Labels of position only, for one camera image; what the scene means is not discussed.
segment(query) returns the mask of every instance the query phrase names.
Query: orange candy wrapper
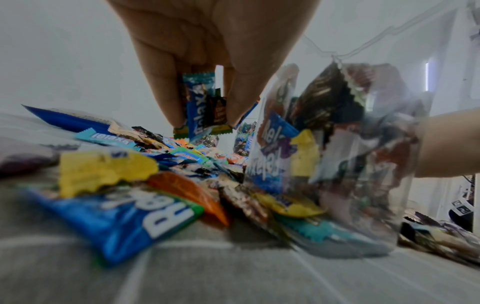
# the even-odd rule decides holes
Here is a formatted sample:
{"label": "orange candy wrapper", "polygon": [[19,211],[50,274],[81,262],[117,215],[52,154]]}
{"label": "orange candy wrapper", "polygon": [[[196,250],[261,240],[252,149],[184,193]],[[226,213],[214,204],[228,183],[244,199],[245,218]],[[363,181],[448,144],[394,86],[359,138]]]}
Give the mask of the orange candy wrapper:
{"label": "orange candy wrapper", "polygon": [[219,201],[205,191],[205,189],[190,179],[179,174],[165,171],[152,175],[147,184],[161,191],[187,199],[199,204],[205,209],[205,213],[214,215],[225,226],[230,226],[227,213]]}

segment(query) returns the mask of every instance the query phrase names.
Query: gray fabric surface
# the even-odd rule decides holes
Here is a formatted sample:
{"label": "gray fabric surface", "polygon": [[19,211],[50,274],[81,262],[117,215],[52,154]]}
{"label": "gray fabric surface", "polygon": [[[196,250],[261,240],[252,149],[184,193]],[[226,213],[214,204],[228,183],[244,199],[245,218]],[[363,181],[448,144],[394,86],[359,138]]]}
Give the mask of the gray fabric surface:
{"label": "gray fabric surface", "polygon": [[[11,125],[1,127],[5,119],[0,136],[12,134]],[[72,142],[68,132],[29,122],[15,121],[25,140]],[[1,304],[479,302],[479,272],[439,257],[399,249],[383,258],[322,259],[281,247],[242,220],[229,230],[197,221],[100,268],[83,238],[11,187],[48,181],[52,172],[0,181]]]}

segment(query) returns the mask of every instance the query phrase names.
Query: light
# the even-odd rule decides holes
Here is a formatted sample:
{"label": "light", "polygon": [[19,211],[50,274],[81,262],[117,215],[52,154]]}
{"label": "light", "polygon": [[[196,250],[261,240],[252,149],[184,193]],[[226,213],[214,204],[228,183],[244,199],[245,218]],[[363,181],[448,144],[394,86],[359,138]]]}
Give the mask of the light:
{"label": "light", "polygon": [[429,65],[429,62],[425,63],[425,92],[429,91]]}

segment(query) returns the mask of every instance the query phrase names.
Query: hand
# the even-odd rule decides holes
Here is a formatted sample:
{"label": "hand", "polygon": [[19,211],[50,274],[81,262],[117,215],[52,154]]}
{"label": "hand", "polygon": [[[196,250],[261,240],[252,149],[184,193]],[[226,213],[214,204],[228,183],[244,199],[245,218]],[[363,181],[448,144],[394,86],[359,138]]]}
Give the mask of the hand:
{"label": "hand", "polygon": [[108,0],[130,33],[153,95],[185,123],[179,75],[224,67],[227,119],[236,125],[303,33],[320,0]]}

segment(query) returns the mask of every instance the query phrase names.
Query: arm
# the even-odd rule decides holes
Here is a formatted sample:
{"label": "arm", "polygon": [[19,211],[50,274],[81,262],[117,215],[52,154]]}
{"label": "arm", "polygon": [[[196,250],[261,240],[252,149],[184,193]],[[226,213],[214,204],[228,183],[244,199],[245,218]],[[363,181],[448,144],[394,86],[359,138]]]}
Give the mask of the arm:
{"label": "arm", "polygon": [[428,118],[416,177],[480,172],[480,108]]}

